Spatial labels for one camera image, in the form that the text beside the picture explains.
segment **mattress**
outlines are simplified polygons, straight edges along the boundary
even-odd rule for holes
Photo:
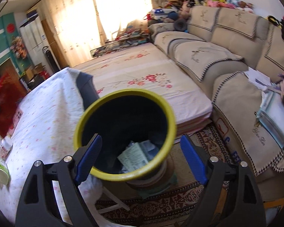
[[[100,97],[141,88],[161,95],[173,108],[178,135],[193,133],[209,121],[209,100],[194,81],[153,44],[114,52],[75,67],[94,76]]]

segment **teal wall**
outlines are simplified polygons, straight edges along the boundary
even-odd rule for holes
[[[7,27],[9,24],[14,25],[15,30],[13,33],[8,32]],[[9,51],[12,42],[12,36],[19,36],[14,13],[9,13],[0,17],[0,64],[2,64],[8,58],[11,58],[15,66],[18,68],[19,73],[23,73],[24,70],[32,64],[32,61],[27,55],[26,59],[17,59],[12,51]]]

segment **metal screw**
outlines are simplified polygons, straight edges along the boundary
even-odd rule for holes
[[[247,164],[247,162],[245,162],[245,161],[241,161],[240,165],[241,165],[242,167],[248,167],[248,164]]]
[[[218,157],[216,157],[216,156],[211,156],[210,160],[211,160],[211,162],[218,162],[219,161]]]
[[[35,161],[34,166],[38,167],[39,165],[41,165],[41,161],[40,160]]]
[[[65,162],[70,162],[71,160],[73,159],[73,157],[71,157],[71,156],[65,156],[64,158],[63,158],[63,160],[65,161]]]

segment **curtain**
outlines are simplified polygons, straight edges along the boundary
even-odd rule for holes
[[[55,33],[70,66],[92,59],[90,51],[116,38],[128,24],[147,29],[143,20],[164,0],[42,0],[37,10]]]
[[[106,38],[114,39],[130,22],[146,29],[143,18],[152,9],[151,0],[95,0]]]

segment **beige sofa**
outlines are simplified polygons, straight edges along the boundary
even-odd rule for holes
[[[233,159],[253,170],[263,200],[283,198],[284,149],[256,124],[261,91],[242,74],[251,67],[279,80],[284,72],[281,29],[236,9],[195,6],[190,15],[189,33],[174,31],[172,23],[151,25],[154,44],[212,100],[212,120]]]

